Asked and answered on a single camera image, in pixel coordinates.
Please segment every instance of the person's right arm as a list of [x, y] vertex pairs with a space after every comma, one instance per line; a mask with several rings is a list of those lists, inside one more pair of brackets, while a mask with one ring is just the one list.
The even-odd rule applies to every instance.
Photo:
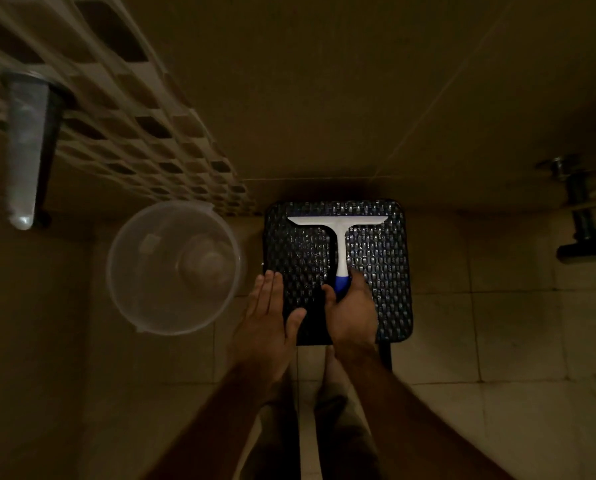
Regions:
[[382, 468], [399, 478], [511, 478], [427, 408], [380, 362], [378, 317], [364, 276], [352, 270], [346, 296], [324, 285], [326, 327], [369, 423]]

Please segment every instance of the trousers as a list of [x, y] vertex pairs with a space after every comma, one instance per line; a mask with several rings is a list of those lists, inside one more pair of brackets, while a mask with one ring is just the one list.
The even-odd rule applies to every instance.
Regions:
[[[260, 410], [262, 431], [240, 472], [241, 480], [300, 479], [298, 415], [291, 381]], [[314, 408], [323, 480], [382, 479], [369, 431], [341, 385], [324, 384]]]

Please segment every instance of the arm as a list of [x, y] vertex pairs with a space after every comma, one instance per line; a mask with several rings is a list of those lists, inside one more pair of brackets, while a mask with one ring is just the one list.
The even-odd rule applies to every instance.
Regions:
[[384, 368], [374, 348], [378, 317], [364, 276], [352, 271], [347, 295], [325, 290], [326, 326], [335, 355], [358, 393], [390, 478], [511, 478], [427, 408]]
[[147, 479], [233, 478], [258, 410], [289, 365], [305, 314], [294, 310], [285, 332], [282, 275], [256, 278], [231, 341], [230, 371]]

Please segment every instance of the forearm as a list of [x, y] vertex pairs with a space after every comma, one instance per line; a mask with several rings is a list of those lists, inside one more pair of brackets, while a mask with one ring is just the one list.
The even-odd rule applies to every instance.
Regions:
[[336, 346], [390, 478], [510, 478], [429, 410], [373, 347]]
[[269, 387], [255, 367], [232, 369], [146, 478], [231, 480]]

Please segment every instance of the person's left hand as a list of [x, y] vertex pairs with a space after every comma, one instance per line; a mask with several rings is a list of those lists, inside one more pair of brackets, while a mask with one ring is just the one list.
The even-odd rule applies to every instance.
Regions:
[[270, 383], [285, 373], [296, 346], [304, 308], [296, 308], [283, 321], [283, 275], [268, 270], [256, 278], [242, 320], [229, 347], [232, 367], [260, 373]]

